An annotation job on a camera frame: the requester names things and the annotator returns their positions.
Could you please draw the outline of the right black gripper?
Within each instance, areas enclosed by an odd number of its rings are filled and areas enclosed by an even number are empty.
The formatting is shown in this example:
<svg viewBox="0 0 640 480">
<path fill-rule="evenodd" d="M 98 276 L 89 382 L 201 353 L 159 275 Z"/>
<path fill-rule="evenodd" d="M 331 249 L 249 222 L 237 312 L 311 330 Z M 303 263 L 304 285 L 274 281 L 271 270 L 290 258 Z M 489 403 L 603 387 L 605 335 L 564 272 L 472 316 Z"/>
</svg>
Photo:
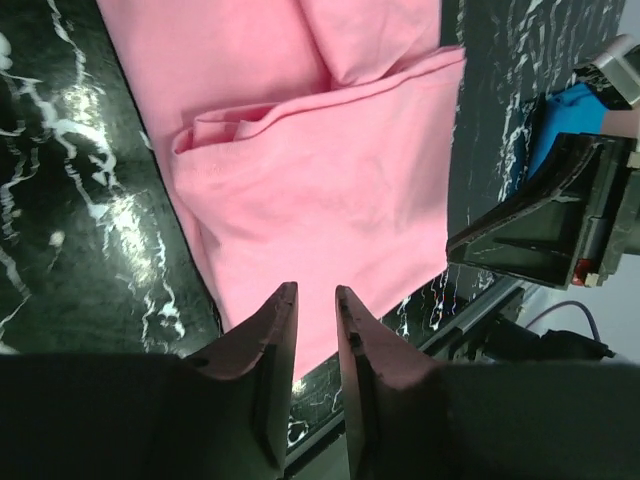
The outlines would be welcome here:
<svg viewBox="0 0 640 480">
<path fill-rule="evenodd" d="M 639 152 L 624 137 L 560 134 L 534 176 L 448 240 L 452 264 L 546 287 L 599 287 L 639 255 Z"/>
</svg>

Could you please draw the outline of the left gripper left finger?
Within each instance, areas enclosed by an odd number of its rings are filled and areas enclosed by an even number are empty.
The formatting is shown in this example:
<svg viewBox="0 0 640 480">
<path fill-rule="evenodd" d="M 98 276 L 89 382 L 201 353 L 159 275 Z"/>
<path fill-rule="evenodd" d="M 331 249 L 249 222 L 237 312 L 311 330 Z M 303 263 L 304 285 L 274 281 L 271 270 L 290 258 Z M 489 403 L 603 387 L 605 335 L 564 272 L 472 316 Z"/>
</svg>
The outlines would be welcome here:
<svg viewBox="0 0 640 480">
<path fill-rule="evenodd" d="M 185 358 L 199 374 L 190 455 L 200 470 L 282 470 L 298 327 L 285 282 L 248 319 Z"/>
</svg>

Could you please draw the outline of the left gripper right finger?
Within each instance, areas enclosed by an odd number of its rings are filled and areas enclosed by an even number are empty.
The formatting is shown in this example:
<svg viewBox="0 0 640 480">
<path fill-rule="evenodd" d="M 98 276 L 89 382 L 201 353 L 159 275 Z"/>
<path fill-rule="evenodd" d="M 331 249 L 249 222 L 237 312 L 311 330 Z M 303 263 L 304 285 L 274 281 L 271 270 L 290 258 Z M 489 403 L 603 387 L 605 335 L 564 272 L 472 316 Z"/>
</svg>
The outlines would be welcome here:
<svg viewBox="0 0 640 480">
<path fill-rule="evenodd" d="M 448 479 L 440 364 L 397 336 L 347 286 L 335 292 L 353 479 Z"/>
</svg>

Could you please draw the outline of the pink t shirt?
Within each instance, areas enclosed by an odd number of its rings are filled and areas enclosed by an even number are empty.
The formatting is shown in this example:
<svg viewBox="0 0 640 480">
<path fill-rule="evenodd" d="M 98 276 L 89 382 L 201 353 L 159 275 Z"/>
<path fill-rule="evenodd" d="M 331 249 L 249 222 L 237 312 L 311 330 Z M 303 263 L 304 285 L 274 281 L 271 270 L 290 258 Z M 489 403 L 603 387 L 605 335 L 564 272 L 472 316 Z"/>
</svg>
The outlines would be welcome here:
<svg viewBox="0 0 640 480">
<path fill-rule="evenodd" d="M 465 52 L 437 1 L 103 1 L 226 328 L 298 286 L 294 378 L 336 352 L 334 291 L 376 316 L 447 265 Z"/>
</svg>

